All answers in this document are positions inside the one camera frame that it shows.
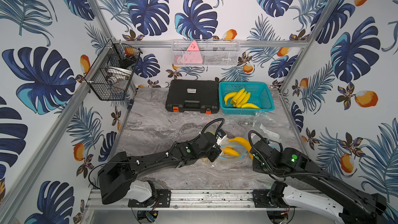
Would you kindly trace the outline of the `orange-yellow banana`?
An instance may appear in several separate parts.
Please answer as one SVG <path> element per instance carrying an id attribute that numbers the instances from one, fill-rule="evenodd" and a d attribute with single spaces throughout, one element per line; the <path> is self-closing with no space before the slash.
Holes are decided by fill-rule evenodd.
<path id="1" fill-rule="evenodd" d="M 224 147 L 222 152 L 223 152 L 224 155 L 227 155 L 227 156 L 232 156 L 232 157 L 239 157 L 240 156 L 240 153 L 238 151 L 234 150 L 231 147 Z"/>

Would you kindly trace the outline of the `yellow banana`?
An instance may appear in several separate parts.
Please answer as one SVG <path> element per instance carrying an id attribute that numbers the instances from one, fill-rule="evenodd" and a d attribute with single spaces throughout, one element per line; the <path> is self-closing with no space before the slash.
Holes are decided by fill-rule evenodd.
<path id="1" fill-rule="evenodd" d="M 228 104 L 228 100 L 231 100 L 233 105 L 236 105 L 236 100 L 238 99 L 238 92 L 231 92 L 228 93 L 225 97 L 224 97 L 224 103 L 225 105 Z"/>
<path id="2" fill-rule="evenodd" d="M 231 103 L 237 105 L 238 99 L 244 94 L 245 88 L 242 88 L 240 91 L 237 92 L 231 99 Z"/>
<path id="3" fill-rule="evenodd" d="M 241 108 L 247 108 L 247 109 L 260 109 L 258 106 L 252 103 L 245 103 L 241 106 Z"/>

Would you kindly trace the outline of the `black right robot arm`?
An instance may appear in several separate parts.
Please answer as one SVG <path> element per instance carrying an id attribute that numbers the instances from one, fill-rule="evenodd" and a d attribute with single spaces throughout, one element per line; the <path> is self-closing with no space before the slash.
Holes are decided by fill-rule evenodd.
<path id="1" fill-rule="evenodd" d="M 387 224 L 387 200 L 367 194 L 323 170 L 294 148 L 277 150 L 267 139 L 250 143 L 253 170 L 269 176 L 292 177 L 321 192 L 314 195 L 275 181 L 255 203 L 272 207 L 298 207 L 327 217 L 337 224 Z"/>

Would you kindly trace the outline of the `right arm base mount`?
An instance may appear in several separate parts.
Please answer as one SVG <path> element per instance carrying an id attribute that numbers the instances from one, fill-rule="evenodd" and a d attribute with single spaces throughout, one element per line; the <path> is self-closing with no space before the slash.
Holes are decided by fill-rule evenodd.
<path id="1" fill-rule="evenodd" d="M 252 201 L 255 208 L 289 208 L 283 200 L 284 190 L 288 185 L 283 182 L 275 181 L 271 189 L 256 189 L 252 192 Z"/>

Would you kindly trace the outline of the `clear zip-top bag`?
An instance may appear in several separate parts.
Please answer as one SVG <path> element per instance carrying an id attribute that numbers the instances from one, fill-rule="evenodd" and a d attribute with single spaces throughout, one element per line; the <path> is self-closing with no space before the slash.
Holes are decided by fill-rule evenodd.
<path id="1" fill-rule="evenodd" d="M 289 124 L 281 115 L 266 112 L 257 112 L 245 121 L 248 131 L 258 132 L 263 138 L 268 139 L 272 148 L 280 151 L 280 146 L 287 147 Z"/>

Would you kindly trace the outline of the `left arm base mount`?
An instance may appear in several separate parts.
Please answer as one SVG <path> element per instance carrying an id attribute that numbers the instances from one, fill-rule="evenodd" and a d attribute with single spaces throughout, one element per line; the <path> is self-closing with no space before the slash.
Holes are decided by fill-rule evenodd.
<path id="1" fill-rule="evenodd" d="M 150 180 L 135 181 L 131 183 L 126 197 L 129 199 L 128 207 L 170 207 L 171 191 L 168 189 L 156 189 Z"/>

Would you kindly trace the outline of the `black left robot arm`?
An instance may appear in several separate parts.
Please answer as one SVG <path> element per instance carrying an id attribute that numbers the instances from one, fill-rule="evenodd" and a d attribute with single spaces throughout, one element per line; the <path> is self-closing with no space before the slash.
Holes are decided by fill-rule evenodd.
<path id="1" fill-rule="evenodd" d="M 158 200 L 158 193 L 150 181 L 139 179 L 162 169 L 180 168 L 195 164 L 207 158 L 214 162 L 221 154 L 217 137 L 210 133 L 186 141 L 175 142 L 166 151 L 144 156 L 127 156 L 117 153 L 98 172 L 102 204 L 108 205 L 128 197 L 133 201 L 129 206 L 149 207 Z"/>

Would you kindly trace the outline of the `clear bag with banana peel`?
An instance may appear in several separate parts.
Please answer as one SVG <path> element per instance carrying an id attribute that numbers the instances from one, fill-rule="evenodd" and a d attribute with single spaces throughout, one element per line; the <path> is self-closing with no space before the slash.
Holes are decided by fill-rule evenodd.
<path id="1" fill-rule="evenodd" d="M 235 142 L 229 142 L 229 138 L 224 139 L 222 142 L 217 141 L 217 144 L 220 145 L 221 150 L 223 150 L 224 147 L 231 147 L 234 150 L 238 151 L 240 153 L 239 157 L 232 157 L 232 156 L 227 156 L 224 155 L 223 152 L 219 155 L 219 157 L 215 160 L 215 162 L 210 162 L 207 158 L 201 159 L 205 164 L 215 167 L 217 164 L 223 164 L 227 162 L 238 162 L 242 160 L 246 155 L 248 155 L 248 152 L 245 147 L 240 145 L 239 143 Z"/>

